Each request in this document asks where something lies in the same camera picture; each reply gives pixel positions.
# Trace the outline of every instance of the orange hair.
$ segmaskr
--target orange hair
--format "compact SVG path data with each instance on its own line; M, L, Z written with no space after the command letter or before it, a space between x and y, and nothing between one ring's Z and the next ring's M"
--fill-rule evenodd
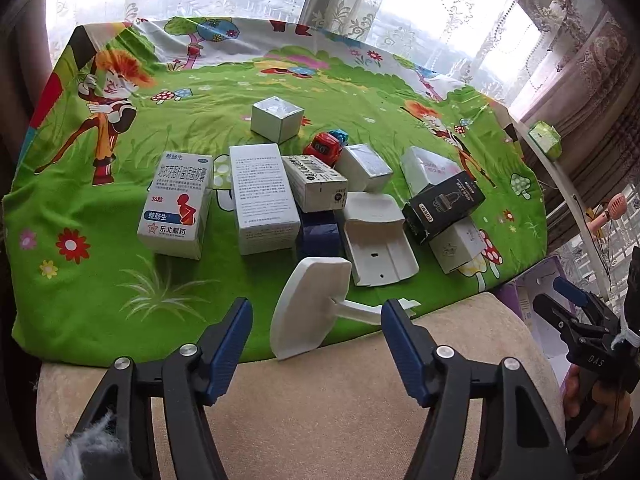
M427 108L423 104L420 104L418 101L407 100L404 102L404 110L409 112L416 119L422 120L425 116L432 116L441 118L442 115L439 111L434 110L433 108Z
M137 86L151 86L154 80L142 70L140 62L125 50L101 50L95 55L95 65L111 70Z

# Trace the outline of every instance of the tablecloth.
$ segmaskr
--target tablecloth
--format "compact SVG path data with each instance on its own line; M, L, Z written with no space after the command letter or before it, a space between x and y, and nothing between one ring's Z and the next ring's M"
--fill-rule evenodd
M3 201L16 341L74 364L160 358L245 296L254 328L242 360L271 357L271 316L296 258L291 250L239 255L228 147L266 142L249 119L252 104L273 95L305 109L282 154L341 128L394 170L384 192L399 205L410 196L399 158L412 145L455 160L486 196L472 217L488 259L445 275L428 246L413 244L418 274L380 287L352 282L349 300L407 298L424 314L544 256L538 183L498 123L504 107L471 86L303 25L237 18L85 25L46 85ZM215 157L199 262L152 254L136 237L164 150ZM373 330L338 320L324 343Z

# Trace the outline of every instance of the blue gripper pad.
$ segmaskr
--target blue gripper pad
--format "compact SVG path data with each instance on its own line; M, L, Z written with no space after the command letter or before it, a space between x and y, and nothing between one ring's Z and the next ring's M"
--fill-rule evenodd
M568 282L561 276L558 276L556 277L556 279L554 279L554 290L558 294L562 294L574 305L585 306L587 303L589 303L589 298L583 290L580 290L573 283Z
M407 321L411 323L404 311L402 311L402 316L405 316ZM411 337L398 317L398 313L389 301L386 301L382 306L380 319L382 333L396 362L396 368L400 373L407 395L413 397L418 401L418 404L426 408L430 405L431 394L425 384L424 364L415 349L414 343L411 341Z
M210 381L206 393L210 405L213 405L218 397L226 394L253 323L253 307L248 300L244 300L211 361Z

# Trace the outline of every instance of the white medicine box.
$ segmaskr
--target white medicine box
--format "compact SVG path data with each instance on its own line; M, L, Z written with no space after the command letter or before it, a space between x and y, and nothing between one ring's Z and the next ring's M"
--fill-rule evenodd
M335 169L349 181L349 191L381 192L393 170L368 144L354 144L342 149Z
M449 177L460 173L460 167L453 160L437 153L428 152L418 146L411 146L400 158L404 179L412 196L416 196L428 186L435 186Z
M293 247L300 217L277 144L230 146L240 254Z
M251 129L279 144L295 137L302 124L304 109L279 97L269 97L254 104L251 111Z
M138 223L138 238L155 253L199 260L209 212L209 155L164 152Z
M313 155L284 155L284 170L303 213L342 209L347 179Z
M444 229L429 245L445 274L470 262L484 250L478 228L469 216Z

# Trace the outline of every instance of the yellow flower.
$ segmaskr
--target yellow flower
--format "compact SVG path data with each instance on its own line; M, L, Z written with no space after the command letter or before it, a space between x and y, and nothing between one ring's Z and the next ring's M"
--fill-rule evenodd
M53 264L53 260L43 260L40 270L42 271L42 275L49 279L51 279L52 276L58 275L58 268Z

